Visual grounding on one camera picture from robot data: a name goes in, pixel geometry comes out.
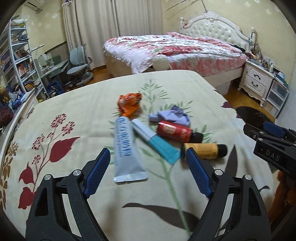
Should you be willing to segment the black trash bag bin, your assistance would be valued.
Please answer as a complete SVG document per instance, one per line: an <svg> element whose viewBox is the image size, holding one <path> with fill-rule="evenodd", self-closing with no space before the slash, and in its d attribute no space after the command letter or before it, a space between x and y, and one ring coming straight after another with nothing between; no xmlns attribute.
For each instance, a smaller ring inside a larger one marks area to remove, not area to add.
<svg viewBox="0 0 296 241"><path fill-rule="evenodd" d="M264 129L263 124L265 122L273 123L273 121L268 118L265 113L262 113L255 108L248 106L239 106L235 110L238 114L238 118L243 119L246 124L254 126L260 130Z"/></svg>

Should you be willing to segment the grey plastic drawer unit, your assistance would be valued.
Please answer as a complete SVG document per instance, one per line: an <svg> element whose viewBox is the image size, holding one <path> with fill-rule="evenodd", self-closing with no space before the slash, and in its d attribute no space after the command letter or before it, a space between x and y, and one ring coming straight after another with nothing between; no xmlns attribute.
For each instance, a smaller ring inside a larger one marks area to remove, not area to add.
<svg viewBox="0 0 296 241"><path fill-rule="evenodd" d="M277 78L274 78L263 108L274 118L277 118L289 94L288 88Z"/></svg>

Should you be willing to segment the white nightstand with drawers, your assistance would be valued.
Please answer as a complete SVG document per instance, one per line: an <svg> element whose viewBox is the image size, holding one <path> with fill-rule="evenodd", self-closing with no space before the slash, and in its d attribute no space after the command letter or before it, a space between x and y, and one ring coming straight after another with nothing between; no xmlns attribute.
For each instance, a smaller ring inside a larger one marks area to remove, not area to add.
<svg viewBox="0 0 296 241"><path fill-rule="evenodd" d="M243 89L250 97L260 101L260 106L263 107L273 79L273 73L247 60L238 90Z"/></svg>

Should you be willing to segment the yellow small bottle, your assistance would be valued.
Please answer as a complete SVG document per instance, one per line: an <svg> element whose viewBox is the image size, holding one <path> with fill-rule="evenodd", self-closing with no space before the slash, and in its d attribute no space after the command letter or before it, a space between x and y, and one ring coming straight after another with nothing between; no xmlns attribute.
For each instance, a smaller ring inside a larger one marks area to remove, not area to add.
<svg viewBox="0 0 296 241"><path fill-rule="evenodd" d="M181 158L184 159L186 151L193 148L197 155L203 160L215 160L225 157L228 149L224 144L216 143L184 143L181 147Z"/></svg>

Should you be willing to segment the grey white sachet packet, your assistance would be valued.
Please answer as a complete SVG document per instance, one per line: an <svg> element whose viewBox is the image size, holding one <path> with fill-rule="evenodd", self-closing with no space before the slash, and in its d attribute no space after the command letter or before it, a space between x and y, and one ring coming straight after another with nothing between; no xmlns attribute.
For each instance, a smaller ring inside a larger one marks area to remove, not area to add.
<svg viewBox="0 0 296 241"><path fill-rule="evenodd" d="M125 116L115 121L114 166L115 183L144 181L149 177L133 140L131 121Z"/></svg>

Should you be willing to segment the pink floral quilt bed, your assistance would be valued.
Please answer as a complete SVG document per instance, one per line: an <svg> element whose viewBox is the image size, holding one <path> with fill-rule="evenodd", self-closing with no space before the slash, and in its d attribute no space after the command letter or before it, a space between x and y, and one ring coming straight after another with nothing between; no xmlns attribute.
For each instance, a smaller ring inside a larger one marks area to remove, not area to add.
<svg viewBox="0 0 296 241"><path fill-rule="evenodd" d="M165 57L165 69L191 70L206 77L240 68L247 56L238 48L211 37L189 37L176 32L164 35L123 36L104 43L104 52L126 64L133 74L152 67Z"/></svg>

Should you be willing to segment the lavender crumpled paper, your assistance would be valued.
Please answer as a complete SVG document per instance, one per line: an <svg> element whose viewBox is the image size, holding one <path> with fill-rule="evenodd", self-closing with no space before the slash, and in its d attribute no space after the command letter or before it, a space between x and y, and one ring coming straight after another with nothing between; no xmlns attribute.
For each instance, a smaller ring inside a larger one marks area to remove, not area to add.
<svg viewBox="0 0 296 241"><path fill-rule="evenodd" d="M148 114L148 119L153 122L168 121L186 127L191 125L189 115L176 105L173 105L169 110L160 110L157 113Z"/></svg>

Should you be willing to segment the red small bottle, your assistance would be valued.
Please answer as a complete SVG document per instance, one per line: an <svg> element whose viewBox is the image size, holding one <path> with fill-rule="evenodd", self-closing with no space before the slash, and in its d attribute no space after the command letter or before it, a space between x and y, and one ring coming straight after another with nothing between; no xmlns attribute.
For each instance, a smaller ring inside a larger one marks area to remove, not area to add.
<svg viewBox="0 0 296 241"><path fill-rule="evenodd" d="M202 133L168 121L158 123L157 134L181 143L201 143L204 137Z"/></svg>

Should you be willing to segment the white and teal tube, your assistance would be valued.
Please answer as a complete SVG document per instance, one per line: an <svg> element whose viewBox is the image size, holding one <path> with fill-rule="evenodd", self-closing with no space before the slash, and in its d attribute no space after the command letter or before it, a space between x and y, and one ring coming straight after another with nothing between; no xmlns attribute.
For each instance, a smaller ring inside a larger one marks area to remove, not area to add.
<svg viewBox="0 0 296 241"><path fill-rule="evenodd" d="M135 132L169 164L173 165L178 161L181 154L179 150L161 138L138 118L133 119L131 123Z"/></svg>

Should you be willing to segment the orange crumpled snack wrapper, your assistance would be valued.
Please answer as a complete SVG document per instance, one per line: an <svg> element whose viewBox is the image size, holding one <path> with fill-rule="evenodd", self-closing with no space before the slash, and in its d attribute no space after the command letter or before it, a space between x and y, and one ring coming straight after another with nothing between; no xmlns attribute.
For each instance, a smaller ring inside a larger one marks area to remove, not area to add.
<svg viewBox="0 0 296 241"><path fill-rule="evenodd" d="M141 99L142 94L139 92L120 95L117 101L120 114L130 117L139 108Z"/></svg>

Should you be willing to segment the white tufted headboard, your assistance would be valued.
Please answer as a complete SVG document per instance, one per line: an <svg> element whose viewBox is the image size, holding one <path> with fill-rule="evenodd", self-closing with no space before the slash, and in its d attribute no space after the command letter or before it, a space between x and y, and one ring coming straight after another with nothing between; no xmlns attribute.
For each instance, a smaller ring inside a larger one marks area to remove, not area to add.
<svg viewBox="0 0 296 241"><path fill-rule="evenodd" d="M213 12L207 11L193 19L180 18L180 30L190 37L211 37L237 45L249 50L249 37L243 34L241 28L231 20Z"/></svg>

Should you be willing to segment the white round bedpost knob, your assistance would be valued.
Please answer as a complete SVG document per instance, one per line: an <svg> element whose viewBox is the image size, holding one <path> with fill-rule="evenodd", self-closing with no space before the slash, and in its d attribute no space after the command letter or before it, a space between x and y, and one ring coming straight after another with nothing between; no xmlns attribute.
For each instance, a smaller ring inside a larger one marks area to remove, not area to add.
<svg viewBox="0 0 296 241"><path fill-rule="evenodd" d="M161 54L153 56L152 66L155 71L165 71L171 69L168 57Z"/></svg>

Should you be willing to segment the blue-grey desk chair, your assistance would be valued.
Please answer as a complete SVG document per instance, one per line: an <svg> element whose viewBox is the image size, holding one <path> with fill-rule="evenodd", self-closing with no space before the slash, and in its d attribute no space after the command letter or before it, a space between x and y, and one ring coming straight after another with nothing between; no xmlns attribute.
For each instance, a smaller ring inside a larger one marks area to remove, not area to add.
<svg viewBox="0 0 296 241"><path fill-rule="evenodd" d="M93 73L90 70L92 58L86 56L84 46L72 49L69 60L72 68L67 71L67 75L71 77L71 80L66 84L66 87L80 87L93 79Z"/></svg>

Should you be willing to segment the study desk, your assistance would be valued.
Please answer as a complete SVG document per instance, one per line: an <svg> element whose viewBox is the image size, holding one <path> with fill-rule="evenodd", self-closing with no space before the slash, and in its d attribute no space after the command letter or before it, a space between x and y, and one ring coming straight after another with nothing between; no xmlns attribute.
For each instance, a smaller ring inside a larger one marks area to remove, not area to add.
<svg viewBox="0 0 296 241"><path fill-rule="evenodd" d="M69 65L69 60L61 60L60 55L52 56L49 54L43 54L34 59L34 65L39 78L45 87L46 93L49 95L47 87L54 79L57 79L61 83L60 74L63 73Z"/></svg>

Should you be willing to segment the beige curtain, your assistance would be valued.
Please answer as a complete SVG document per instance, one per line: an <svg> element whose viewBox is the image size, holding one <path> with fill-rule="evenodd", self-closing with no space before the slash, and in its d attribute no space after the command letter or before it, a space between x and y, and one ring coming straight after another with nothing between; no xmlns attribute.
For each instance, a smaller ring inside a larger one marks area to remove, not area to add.
<svg viewBox="0 0 296 241"><path fill-rule="evenodd" d="M62 1L68 49L85 47L91 68L105 65L104 43L119 36L161 34L161 1Z"/></svg>

